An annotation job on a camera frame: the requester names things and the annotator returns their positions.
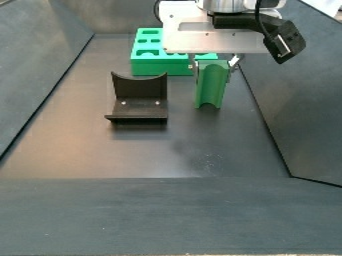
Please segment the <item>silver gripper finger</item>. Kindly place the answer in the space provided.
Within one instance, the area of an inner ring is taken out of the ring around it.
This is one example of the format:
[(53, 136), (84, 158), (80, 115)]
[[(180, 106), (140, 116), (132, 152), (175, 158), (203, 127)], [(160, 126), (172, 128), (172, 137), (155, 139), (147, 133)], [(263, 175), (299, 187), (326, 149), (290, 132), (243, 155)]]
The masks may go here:
[(194, 53), (188, 53), (188, 60), (190, 60), (188, 69), (192, 72), (195, 83), (196, 83), (196, 81), (198, 81), (198, 62), (195, 60), (195, 54)]
[(243, 60), (243, 57), (243, 54), (234, 54), (232, 58), (228, 60), (230, 74), (234, 74), (234, 72), (239, 69), (239, 63)]

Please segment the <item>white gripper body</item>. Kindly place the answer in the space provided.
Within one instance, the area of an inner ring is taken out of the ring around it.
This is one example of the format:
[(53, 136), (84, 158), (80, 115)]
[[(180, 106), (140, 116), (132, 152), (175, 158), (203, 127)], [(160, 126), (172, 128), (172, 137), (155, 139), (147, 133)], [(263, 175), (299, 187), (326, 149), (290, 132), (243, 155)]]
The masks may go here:
[(257, 0), (159, 0), (162, 45), (167, 53), (266, 53), (263, 35), (215, 29), (215, 14), (254, 13)]

